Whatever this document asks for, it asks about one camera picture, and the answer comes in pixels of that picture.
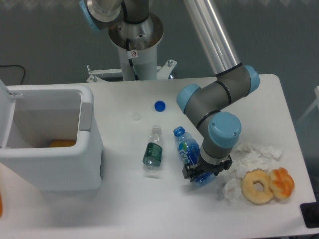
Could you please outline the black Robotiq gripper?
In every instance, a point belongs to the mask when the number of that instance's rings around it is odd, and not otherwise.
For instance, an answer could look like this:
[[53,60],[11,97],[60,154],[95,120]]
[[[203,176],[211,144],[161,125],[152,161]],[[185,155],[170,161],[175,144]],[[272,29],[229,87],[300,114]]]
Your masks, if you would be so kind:
[[215,176],[222,171],[229,170],[233,161],[230,155],[222,159],[218,165],[210,164],[204,159],[199,158],[197,164],[185,163],[182,169],[184,179],[193,182],[201,173],[213,173]]

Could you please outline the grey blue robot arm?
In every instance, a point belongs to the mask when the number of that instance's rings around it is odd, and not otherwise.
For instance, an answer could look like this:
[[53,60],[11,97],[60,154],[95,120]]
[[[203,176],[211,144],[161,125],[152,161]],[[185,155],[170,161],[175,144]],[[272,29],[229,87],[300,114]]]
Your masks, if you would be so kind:
[[[147,0],[82,0],[79,4],[92,29],[108,29],[118,48],[123,80],[159,77],[157,45],[163,24],[150,12]],[[184,178],[193,181],[230,168],[230,151],[238,141],[241,123],[224,109],[254,92],[260,78],[253,67],[242,65],[214,1],[187,0],[184,4],[216,76],[204,88],[187,85],[176,97],[181,111],[203,136],[197,160],[183,168]]]

